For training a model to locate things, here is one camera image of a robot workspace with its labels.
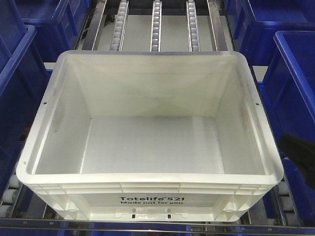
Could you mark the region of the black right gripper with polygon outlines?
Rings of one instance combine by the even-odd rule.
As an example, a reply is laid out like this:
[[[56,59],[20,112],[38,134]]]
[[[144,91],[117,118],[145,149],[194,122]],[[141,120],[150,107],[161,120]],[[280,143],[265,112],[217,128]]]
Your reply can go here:
[[[315,143],[289,134],[280,138],[280,150],[300,170],[306,185],[315,186]]]

